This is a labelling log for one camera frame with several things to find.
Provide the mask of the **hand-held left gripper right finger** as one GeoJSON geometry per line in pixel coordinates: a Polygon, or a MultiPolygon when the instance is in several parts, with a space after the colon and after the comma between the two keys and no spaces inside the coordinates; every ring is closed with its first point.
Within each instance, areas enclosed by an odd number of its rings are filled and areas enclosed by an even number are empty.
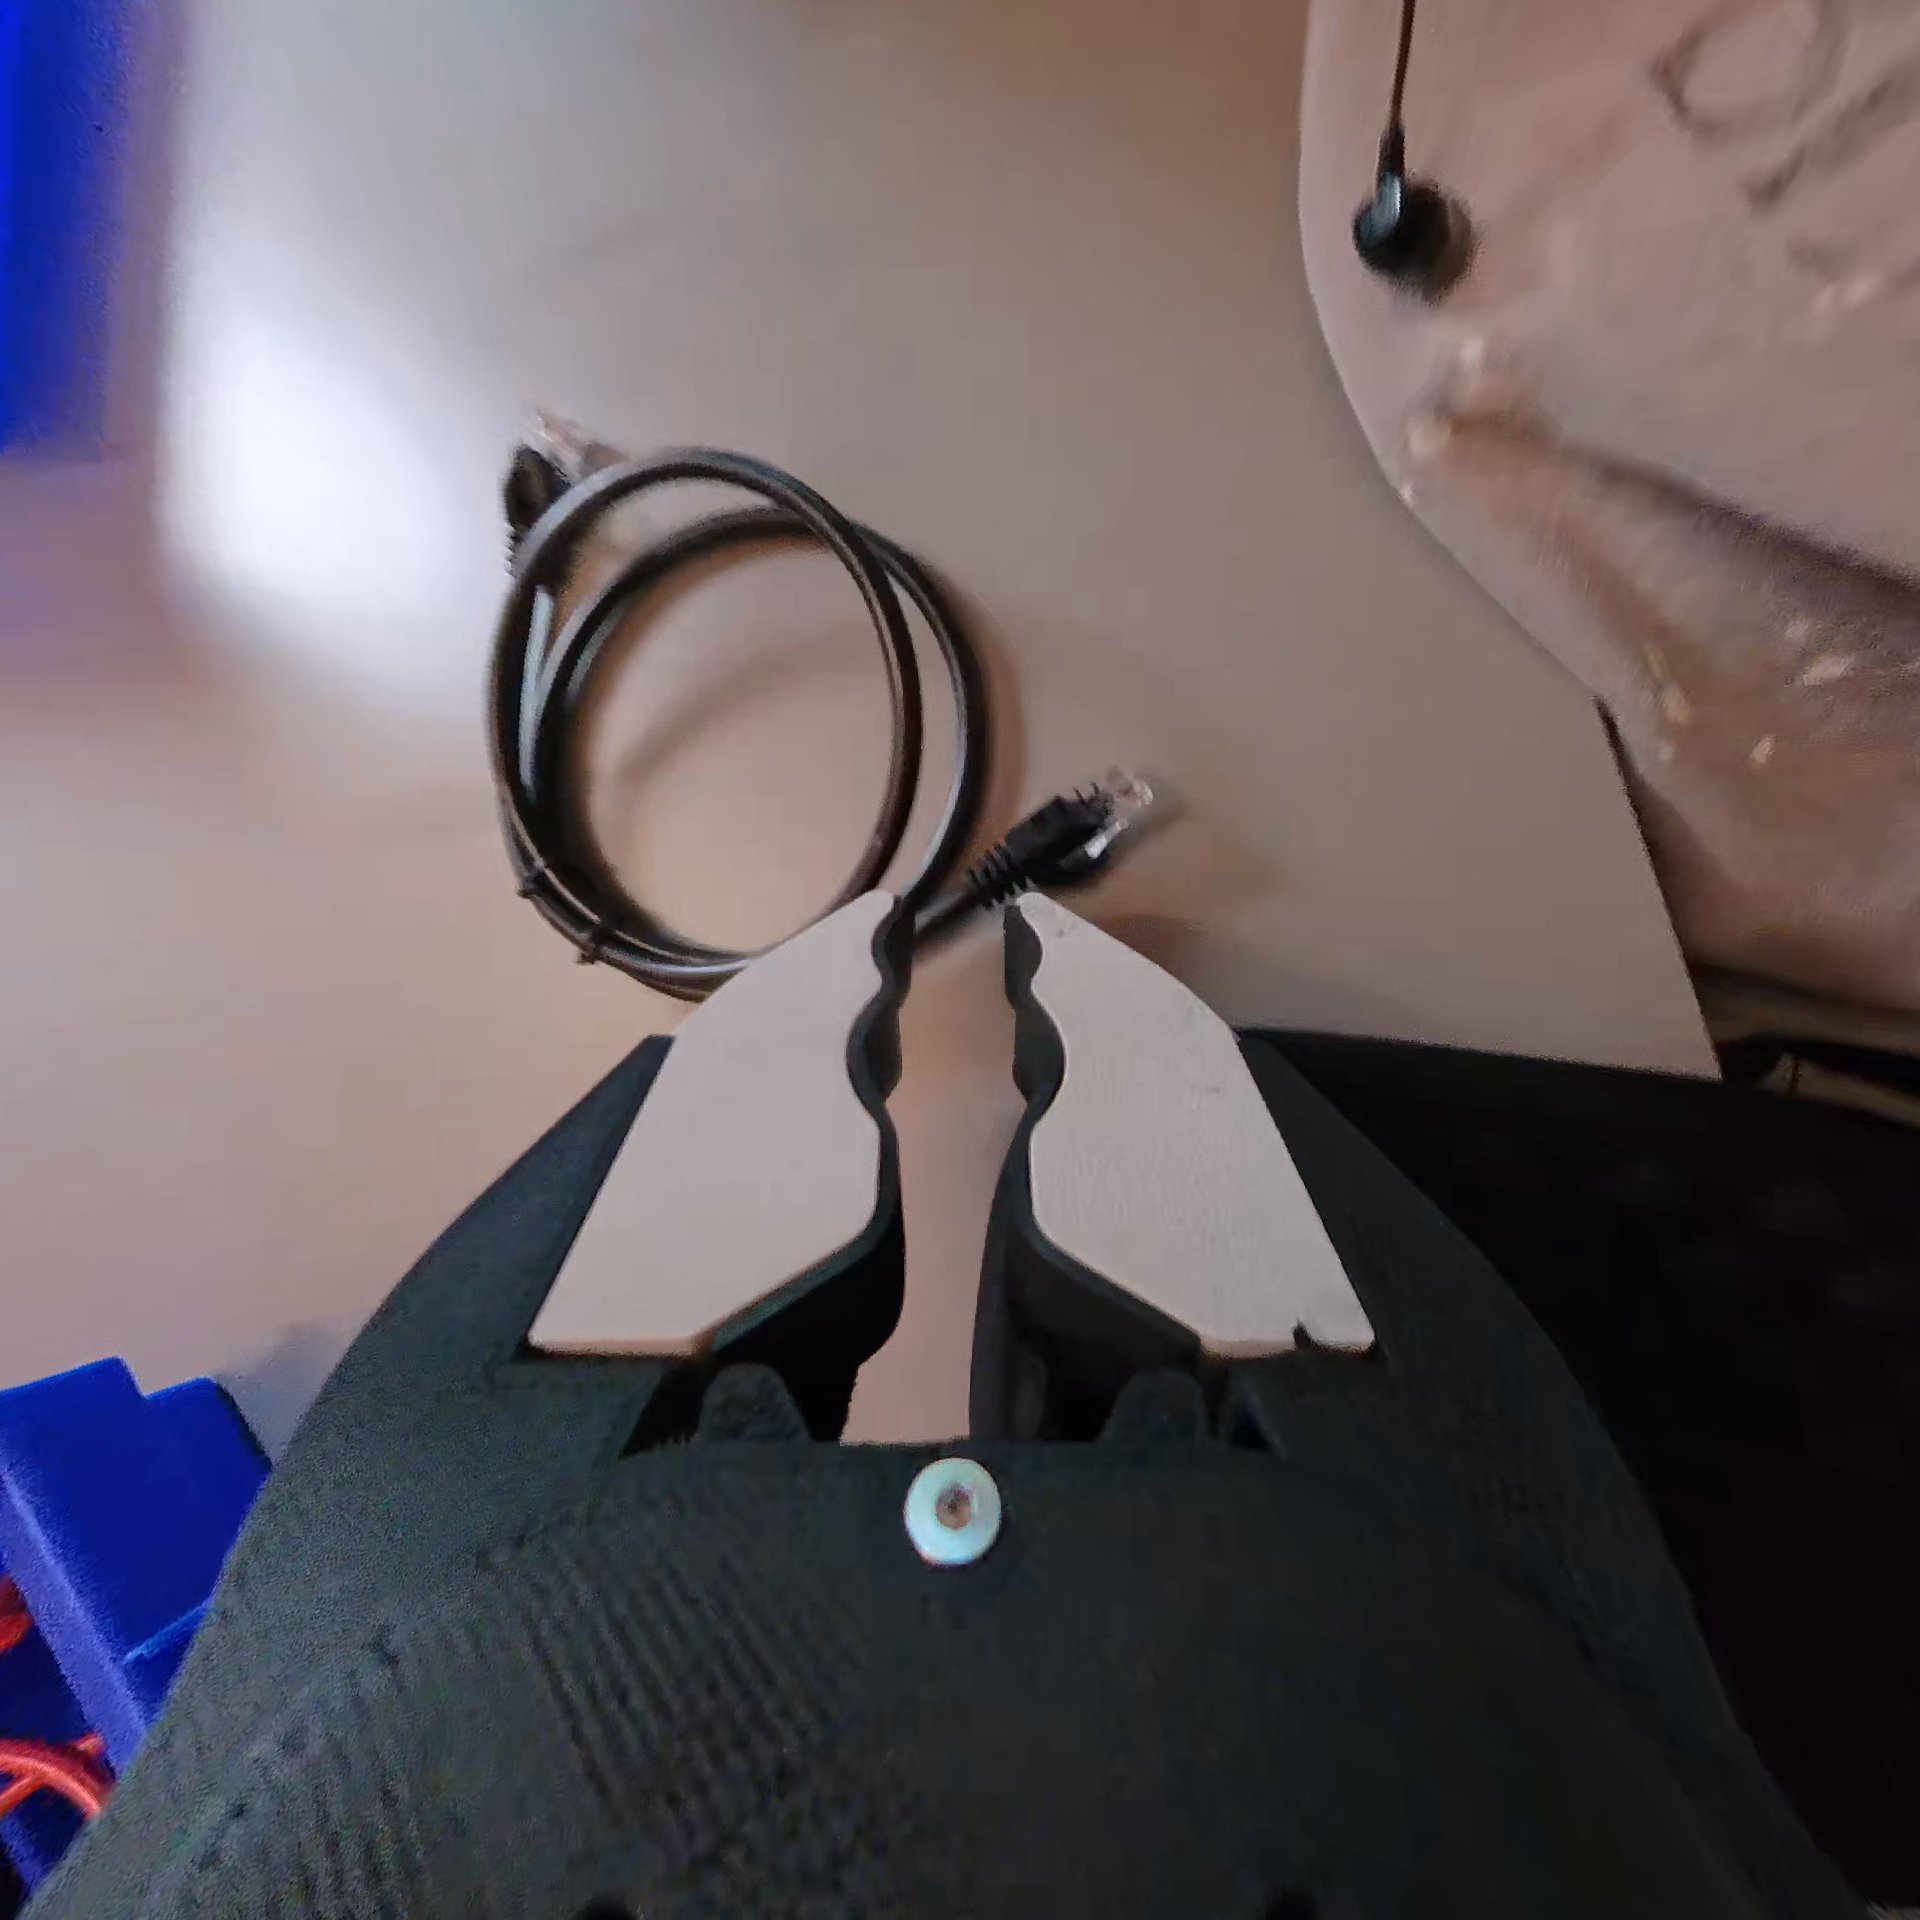
{"type": "Polygon", "coordinates": [[[1003,913],[1024,1118],[979,1263],[972,1426],[1105,1426],[1144,1371],[1380,1342],[1234,1030],[1026,894],[1003,913]]]}

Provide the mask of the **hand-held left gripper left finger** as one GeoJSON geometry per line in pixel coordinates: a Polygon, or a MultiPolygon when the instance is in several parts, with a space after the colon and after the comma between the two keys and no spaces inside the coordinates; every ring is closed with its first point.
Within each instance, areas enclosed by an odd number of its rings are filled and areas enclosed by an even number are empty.
{"type": "Polygon", "coordinates": [[[867,891],[683,1018],[527,1332],[676,1378],[771,1367],[845,1426],[904,1302],[898,1005],[912,914],[867,891]]]}

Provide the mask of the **person's torso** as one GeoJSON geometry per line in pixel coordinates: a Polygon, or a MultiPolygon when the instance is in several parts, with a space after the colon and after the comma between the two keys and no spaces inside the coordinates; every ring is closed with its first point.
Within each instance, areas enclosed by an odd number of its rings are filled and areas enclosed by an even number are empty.
{"type": "Polygon", "coordinates": [[[1400,502],[1598,701],[1698,978],[1917,1035],[1917,4],[1309,4],[1400,502]]]}

